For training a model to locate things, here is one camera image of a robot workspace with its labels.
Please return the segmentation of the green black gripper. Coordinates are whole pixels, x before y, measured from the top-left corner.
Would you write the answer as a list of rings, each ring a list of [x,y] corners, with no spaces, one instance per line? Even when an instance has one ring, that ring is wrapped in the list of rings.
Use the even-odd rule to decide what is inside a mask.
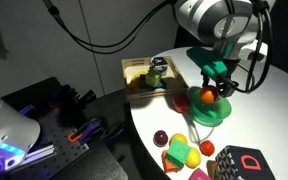
[[[203,75],[202,87],[208,86],[212,79],[216,81],[221,97],[233,95],[234,83],[229,78],[237,68],[237,61],[229,61],[201,47],[189,48],[186,55],[206,74]]]

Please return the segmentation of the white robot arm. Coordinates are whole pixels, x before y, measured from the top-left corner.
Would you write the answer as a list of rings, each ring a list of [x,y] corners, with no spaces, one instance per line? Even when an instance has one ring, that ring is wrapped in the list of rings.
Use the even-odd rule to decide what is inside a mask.
[[[216,82],[219,95],[229,97],[238,90],[224,64],[238,58],[241,48],[262,40],[272,29],[270,11],[276,0],[166,0],[173,5],[175,19],[206,50],[193,47],[187,56],[204,75]],[[40,125],[15,111],[0,98],[0,170],[21,165],[38,140]]]

